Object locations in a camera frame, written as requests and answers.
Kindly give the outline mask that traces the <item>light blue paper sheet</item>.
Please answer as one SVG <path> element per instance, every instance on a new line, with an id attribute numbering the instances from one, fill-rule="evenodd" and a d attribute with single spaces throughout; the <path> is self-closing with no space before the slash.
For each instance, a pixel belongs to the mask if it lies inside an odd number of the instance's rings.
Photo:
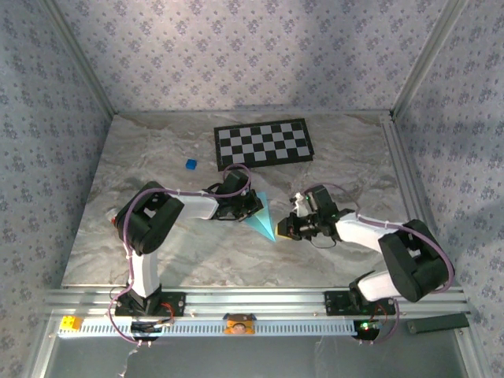
<path id="1" fill-rule="evenodd" d="M 268 199 L 266 197 L 266 193 L 258 192 L 257 197 L 261 201 L 263 208 L 258 212 L 256 212 L 251 217 L 245 219 L 245 223 L 255 231 L 262 234 L 267 239 L 275 242 L 276 234 L 275 229 L 273 227 L 271 214 L 269 212 L 269 204 Z"/>

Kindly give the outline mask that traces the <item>black white checkerboard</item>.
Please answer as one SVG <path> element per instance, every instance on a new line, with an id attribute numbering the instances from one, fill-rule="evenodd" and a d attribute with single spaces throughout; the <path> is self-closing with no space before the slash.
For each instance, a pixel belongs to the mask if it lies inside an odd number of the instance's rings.
<path id="1" fill-rule="evenodd" d="M 303 118 L 217 127 L 213 130 L 217 167 L 248 168 L 312 161 L 313 144 Z"/>

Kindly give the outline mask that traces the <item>orange cartoon face toy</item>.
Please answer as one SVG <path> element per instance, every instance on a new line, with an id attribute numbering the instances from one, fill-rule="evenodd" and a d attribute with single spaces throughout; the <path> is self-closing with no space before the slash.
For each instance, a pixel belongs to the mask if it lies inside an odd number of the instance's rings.
<path id="1" fill-rule="evenodd" d="M 226 335 L 253 335 L 257 318 L 252 314 L 226 313 L 224 334 Z"/>

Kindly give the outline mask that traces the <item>black controller board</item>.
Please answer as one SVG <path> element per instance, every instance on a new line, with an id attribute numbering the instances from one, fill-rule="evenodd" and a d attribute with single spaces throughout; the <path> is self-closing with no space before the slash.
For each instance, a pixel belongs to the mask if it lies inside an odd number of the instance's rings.
<path id="1" fill-rule="evenodd" d="M 135 341 L 154 341 L 172 326 L 171 321 L 133 321 L 130 331 Z"/>
<path id="2" fill-rule="evenodd" d="M 356 334 L 353 338 L 362 342 L 374 342 L 380 334 L 381 328 L 382 324 L 378 320 L 354 321 Z"/>

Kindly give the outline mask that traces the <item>flat black bar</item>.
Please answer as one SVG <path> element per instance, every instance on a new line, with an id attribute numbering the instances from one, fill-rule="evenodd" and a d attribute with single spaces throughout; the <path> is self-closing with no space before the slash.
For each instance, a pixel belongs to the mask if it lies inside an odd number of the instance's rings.
<path id="1" fill-rule="evenodd" d="M 436 317 L 413 319 L 406 322 L 408 331 L 413 335 L 468 328 L 469 321 L 464 313 L 453 313 Z"/>

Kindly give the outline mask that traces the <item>aluminium mounting rail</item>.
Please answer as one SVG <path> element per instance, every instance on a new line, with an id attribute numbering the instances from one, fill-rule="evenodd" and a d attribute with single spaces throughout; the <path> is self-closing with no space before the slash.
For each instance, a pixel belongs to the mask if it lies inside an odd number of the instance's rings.
<path id="1" fill-rule="evenodd" d="M 278 320 L 326 317 L 330 294 L 342 295 L 346 287 L 169 287 L 169 294 L 182 298 L 183 317 L 195 320 L 216 320 L 226 313 L 252 313 L 258 319 Z M 50 290 L 45 308 L 49 312 L 103 316 L 117 287 L 68 286 Z M 460 287 L 441 294 L 430 294 L 419 302 L 398 298 L 402 319 L 434 317 L 472 312 Z"/>

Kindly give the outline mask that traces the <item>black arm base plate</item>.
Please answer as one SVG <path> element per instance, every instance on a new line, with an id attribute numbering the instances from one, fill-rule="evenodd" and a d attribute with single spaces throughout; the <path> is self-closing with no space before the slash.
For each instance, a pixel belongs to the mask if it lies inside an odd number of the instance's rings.
<path id="1" fill-rule="evenodd" d="M 326 291 L 324 293 L 325 311 L 328 316 L 369 316 L 395 315 L 392 298 L 382 298 L 370 302 L 356 291 Z"/>
<path id="2" fill-rule="evenodd" d="M 183 292 L 158 291 L 143 298 L 130 291 L 119 297 L 114 314 L 119 317 L 182 317 L 185 299 Z"/>

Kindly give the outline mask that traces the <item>aluminium side rail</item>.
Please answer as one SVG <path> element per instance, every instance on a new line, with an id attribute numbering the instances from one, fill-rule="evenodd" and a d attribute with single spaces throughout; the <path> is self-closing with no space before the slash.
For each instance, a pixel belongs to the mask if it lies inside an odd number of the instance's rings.
<path id="1" fill-rule="evenodd" d="M 432 213 L 423 203 L 424 188 L 418 178 L 416 178 L 413 161 L 399 133 L 400 130 L 389 112 L 385 112 L 380 116 L 380 122 L 397 176 L 406 213 L 409 218 L 425 222 L 434 235 L 435 222 Z"/>

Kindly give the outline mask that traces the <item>aluminium corner post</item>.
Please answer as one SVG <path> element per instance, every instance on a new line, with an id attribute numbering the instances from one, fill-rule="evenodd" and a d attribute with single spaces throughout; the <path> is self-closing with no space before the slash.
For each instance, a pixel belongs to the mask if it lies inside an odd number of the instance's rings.
<path id="1" fill-rule="evenodd" d="M 441 51 L 449 34 L 454 28 L 469 0 L 447 0 L 437 21 L 413 65 L 413 68 L 402 86 L 390 114 L 392 120 L 401 117 L 412 102 L 429 69 L 432 67 L 436 56 Z"/>
<path id="2" fill-rule="evenodd" d="M 63 43 L 72 62 L 76 66 L 76 70 L 82 76 L 84 83 L 91 91 L 95 101 L 98 103 L 102 113 L 112 120 L 117 111 L 113 108 L 111 101 L 108 99 L 105 89 L 101 85 L 98 77 L 93 70 L 90 61 L 87 59 L 82 47 L 77 41 L 70 24 L 65 19 L 63 12 L 55 0 L 37 0 L 48 17 L 48 20 L 55 30 L 56 35 Z"/>

